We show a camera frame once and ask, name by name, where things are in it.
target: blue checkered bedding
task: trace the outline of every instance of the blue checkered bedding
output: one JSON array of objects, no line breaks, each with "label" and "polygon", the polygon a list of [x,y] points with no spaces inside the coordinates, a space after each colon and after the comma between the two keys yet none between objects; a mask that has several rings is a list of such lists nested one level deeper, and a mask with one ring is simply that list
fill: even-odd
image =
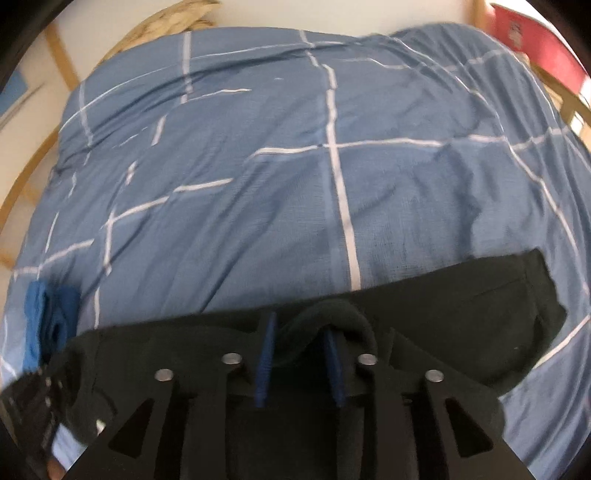
[{"label": "blue checkered bedding", "polygon": [[[590,160],[532,73],[470,27],[161,38],[67,104],[9,289],[2,377],[21,371],[35,278],[80,289],[83,332],[538,247],[568,318],[502,402],[511,447],[557,478],[591,421]],[[58,459],[80,451],[61,430]]]}]

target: wooden bed frame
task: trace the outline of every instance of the wooden bed frame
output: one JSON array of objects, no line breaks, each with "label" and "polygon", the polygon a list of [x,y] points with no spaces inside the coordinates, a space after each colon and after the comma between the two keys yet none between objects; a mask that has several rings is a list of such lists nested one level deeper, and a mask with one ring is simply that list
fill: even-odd
[{"label": "wooden bed frame", "polygon": [[[486,27],[486,0],[472,0],[469,22],[478,28]],[[68,89],[73,91],[80,83],[80,80],[60,39],[56,24],[50,24],[44,33],[59,72]],[[542,68],[532,64],[531,69],[541,79],[547,89],[549,89],[549,94],[553,98],[553,101],[555,103],[558,101],[561,104],[559,109],[560,115],[566,124],[570,125],[576,114],[579,114],[583,120],[583,124],[591,127],[591,109],[577,95],[571,93],[556,78]],[[57,140],[58,129],[56,127],[39,146],[22,172],[18,175],[6,199],[0,206],[0,234],[4,230],[12,208],[19,198],[24,198],[33,205],[38,203],[41,192],[31,188],[28,182],[43,158],[45,158],[49,150],[57,143]],[[0,268],[4,267],[12,270],[14,265],[15,258],[11,254],[0,250]]]}]

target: bed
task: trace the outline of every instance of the bed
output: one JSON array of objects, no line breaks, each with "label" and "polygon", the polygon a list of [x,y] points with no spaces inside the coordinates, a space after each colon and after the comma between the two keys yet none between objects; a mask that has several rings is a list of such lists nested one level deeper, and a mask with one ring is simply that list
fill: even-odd
[{"label": "bed", "polygon": [[[79,332],[367,288],[539,248],[567,308],[502,398],[505,438],[558,478],[591,430],[591,158],[533,72],[465,25],[366,38],[273,28],[168,35],[73,92],[12,273],[82,292]],[[59,431],[70,466],[81,446]]]}]

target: white wall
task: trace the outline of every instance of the white wall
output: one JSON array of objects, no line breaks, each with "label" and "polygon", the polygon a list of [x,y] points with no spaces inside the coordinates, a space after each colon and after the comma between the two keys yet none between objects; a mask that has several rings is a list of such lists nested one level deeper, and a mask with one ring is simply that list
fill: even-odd
[{"label": "white wall", "polygon": [[[58,17],[80,78],[127,32],[175,0],[74,0]],[[221,27],[283,27],[367,35],[435,21],[466,21],[471,0],[222,0]]]},{"label": "white wall", "polygon": [[0,204],[41,143],[58,126],[70,94],[43,35],[27,50],[20,69],[29,87],[39,90],[0,130]]}]

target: blue fabric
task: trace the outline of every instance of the blue fabric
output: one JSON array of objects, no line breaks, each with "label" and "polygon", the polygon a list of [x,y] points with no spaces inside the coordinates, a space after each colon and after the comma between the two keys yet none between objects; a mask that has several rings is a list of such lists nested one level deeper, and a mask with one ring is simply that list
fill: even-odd
[{"label": "blue fabric", "polygon": [[51,288],[42,280],[32,281],[25,295],[25,356],[22,370],[33,372],[76,336],[80,293],[73,287]]},{"label": "blue fabric", "polygon": [[[9,288],[0,372],[21,370],[37,275],[80,290],[83,332],[539,248],[568,317],[502,402],[510,446],[557,478],[591,431],[589,162],[533,74],[470,27],[161,38],[70,97]],[[54,444],[60,460],[79,451],[65,434]]]}]

